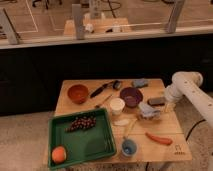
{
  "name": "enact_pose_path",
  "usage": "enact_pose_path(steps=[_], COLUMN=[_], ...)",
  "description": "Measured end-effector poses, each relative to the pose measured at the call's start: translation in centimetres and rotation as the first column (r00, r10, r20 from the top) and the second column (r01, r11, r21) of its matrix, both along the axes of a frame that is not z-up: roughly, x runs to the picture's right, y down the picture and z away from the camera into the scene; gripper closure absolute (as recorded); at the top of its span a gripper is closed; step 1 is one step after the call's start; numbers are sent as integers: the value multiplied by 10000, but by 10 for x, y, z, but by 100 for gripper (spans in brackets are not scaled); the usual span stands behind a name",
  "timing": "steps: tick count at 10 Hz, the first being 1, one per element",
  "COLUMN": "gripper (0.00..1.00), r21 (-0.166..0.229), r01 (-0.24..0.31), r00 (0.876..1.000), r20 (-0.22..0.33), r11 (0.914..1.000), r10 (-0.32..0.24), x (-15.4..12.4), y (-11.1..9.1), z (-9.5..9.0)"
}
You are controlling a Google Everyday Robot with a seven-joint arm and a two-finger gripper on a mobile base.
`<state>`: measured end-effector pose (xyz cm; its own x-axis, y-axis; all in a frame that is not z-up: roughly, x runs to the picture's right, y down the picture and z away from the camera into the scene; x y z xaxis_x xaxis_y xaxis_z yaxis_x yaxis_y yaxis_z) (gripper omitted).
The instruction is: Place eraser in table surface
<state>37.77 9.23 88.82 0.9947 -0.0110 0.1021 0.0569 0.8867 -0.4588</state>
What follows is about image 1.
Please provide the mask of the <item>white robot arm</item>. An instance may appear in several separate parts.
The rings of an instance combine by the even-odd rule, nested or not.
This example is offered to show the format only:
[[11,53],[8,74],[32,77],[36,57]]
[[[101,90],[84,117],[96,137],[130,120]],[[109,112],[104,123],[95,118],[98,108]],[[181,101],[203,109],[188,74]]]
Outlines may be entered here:
[[202,83],[203,76],[199,72],[176,72],[172,76],[172,83],[164,91],[164,97],[169,103],[177,103],[186,96],[213,128],[213,98],[200,89]]

